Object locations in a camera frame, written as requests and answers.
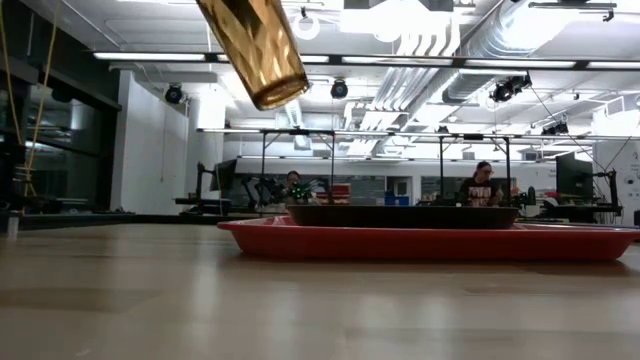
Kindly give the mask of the dark round plate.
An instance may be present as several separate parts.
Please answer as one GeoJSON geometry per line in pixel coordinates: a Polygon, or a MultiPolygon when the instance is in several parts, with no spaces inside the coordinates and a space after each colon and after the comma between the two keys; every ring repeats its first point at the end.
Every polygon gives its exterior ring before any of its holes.
{"type": "Polygon", "coordinates": [[[510,207],[292,205],[301,226],[398,229],[508,229],[519,209],[510,207]]]}

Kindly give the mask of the amber faceted plastic cup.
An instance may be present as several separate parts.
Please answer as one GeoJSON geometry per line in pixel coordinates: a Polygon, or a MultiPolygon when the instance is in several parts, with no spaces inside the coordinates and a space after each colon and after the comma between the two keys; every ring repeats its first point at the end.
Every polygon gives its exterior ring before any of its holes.
{"type": "Polygon", "coordinates": [[[195,0],[253,105],[281,107],[309,89],[280,0],[195,0]]]}

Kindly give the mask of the red plastic tray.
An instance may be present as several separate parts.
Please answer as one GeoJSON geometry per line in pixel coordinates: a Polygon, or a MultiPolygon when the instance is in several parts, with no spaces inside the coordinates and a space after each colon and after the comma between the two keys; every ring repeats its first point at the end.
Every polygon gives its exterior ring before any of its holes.
{"type": "Polygon", "coordinates": [[[510,229],[401,229],[296,225],[288,216],[221,222],[239,248],[296,260],[613,261],[640,230],[516,223],[510,229]]]}

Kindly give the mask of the red storage boxes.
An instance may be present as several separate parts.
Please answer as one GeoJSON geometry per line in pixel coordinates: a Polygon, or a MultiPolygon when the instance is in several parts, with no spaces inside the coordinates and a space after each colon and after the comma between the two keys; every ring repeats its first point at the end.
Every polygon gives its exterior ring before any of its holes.
{"type": "Polygon", "coordinates": [[[349,183],[336,183],[331,186],[327,195],[331,205],[349,205],[351,203],[351,185],[349,183]]]}

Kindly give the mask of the person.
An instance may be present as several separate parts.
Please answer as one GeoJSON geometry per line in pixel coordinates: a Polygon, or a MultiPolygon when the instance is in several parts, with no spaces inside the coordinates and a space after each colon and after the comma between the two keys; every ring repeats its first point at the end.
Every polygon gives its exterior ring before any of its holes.
{"type": "Polygon", "coordinates": [[[491,181],[493,173],[489,162],[479,162],[471,178],[460,186],[460,203],[471,207],[497,207],[502,200],[503,192],[491,181]]]}
{"type": "Polygon", "coordinates": [[[289,171],[286,175],[286,195],[285,195],[286,205],[304,204],[304,199],[294,194],[294,190],[299,185],[299,183],[300,183],[300,174],[295,170],[289,171]]]}

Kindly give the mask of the black monitor on stand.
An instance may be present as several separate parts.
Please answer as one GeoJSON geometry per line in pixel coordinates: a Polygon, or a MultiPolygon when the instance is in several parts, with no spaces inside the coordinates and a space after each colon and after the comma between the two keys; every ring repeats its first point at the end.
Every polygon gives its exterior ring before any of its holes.
{"type": "Polygon", "coordinates": [[[212,169],[207,169],[202,162],[197,163],[197,180],[196,180],[196,197],[202,198],[202,178],[204,174],[210,174],[212,176],[211,183],[209,185],[210,191],[218,191],[218,199],[226,199],[224,193],[228,192],[233,187],[233,179],[235,176],[235,170],[237,166],[236,160],[228,160],[217,163],[212,169]]]}

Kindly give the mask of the black desk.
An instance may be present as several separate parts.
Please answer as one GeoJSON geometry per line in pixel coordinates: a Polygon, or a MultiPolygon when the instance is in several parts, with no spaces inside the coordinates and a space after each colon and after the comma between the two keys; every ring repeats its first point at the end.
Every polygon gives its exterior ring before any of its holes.
{"type": "Polygon", "coordinates": [[[577,223],[594,223],[596,213],[613,213],[620,216],[623,208],[614,205],[557,205],[545,206],[542,208],[540,215],[545,218],[562,218],[568,219],[570,222],[577,223]]]}
{"type": "Polygon", "coordinates": [[[231,211],[231,201],[228,199],[197,199],[175,198],[176,205],[187,206],[188,209],[181,215],[222,215],[226,216],[231,211]]]}

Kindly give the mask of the white globe lamp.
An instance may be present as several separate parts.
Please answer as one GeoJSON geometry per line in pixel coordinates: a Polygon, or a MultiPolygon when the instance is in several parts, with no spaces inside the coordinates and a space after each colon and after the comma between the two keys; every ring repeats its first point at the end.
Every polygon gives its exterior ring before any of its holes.
{"type": "Polygon", "coordinates": [[[306,7],[301,7],[299,13],[294,17],[292,30],[299,39],[313,40],[320,33],[320,21],[317,17],[310,15],[306,7]]]}

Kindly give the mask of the large black monitor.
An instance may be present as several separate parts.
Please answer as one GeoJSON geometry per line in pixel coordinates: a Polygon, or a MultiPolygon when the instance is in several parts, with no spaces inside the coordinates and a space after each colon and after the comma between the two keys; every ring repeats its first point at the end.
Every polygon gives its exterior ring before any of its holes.
{"type": "Polygon", "coordinates": [[[593,195],[593,164],[577,160],[573,153],[556,157],[556,190],[562,195],[593,195]]]}

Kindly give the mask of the dark glass partition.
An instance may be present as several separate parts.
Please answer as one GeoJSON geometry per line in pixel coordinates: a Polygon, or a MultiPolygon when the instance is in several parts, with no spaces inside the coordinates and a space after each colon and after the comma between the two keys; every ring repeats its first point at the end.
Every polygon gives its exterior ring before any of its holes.
{"type": "Polygon", "coordinates": [[[102,211],[110,207],[115,102],[77,80],[52,70],[48,80],[12,83],[15,106],[26,124],[24,160],[32,161],[31,185],[39,205],[33,211],[102,211]]]}

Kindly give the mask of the black frame beam with lights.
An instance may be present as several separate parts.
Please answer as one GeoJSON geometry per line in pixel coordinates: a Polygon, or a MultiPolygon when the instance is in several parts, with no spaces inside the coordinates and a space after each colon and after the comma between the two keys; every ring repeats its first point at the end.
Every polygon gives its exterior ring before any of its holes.
{"type": "MultiPolygon", "coordinates": [[[[223,53],[162,52],[93,52],[99,60],[109,62],[152,63],[228,63],[223,53]]],[[[640,60],[609,59],[541,59],[541,58],[470,58],[396,55],[301,55],[305,65],[364,67],[427,67],[452,69],[501,69],[536,71],[640,72],[640,60]]]]}

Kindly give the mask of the silver ventilation duct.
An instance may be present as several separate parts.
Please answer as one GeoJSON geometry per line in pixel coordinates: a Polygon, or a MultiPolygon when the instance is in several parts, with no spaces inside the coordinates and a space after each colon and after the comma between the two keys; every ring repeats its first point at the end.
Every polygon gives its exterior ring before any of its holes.
{"type": "MultiPolygon", "coordinates": [[[[542,0],[504,0],[458,54],[470,58],[526,58],[555,38],[578,15],[576,10],[531,7],[542,0]]],[[[445,103],[460,104],[493,76],[443,70],[445,103]]]]}

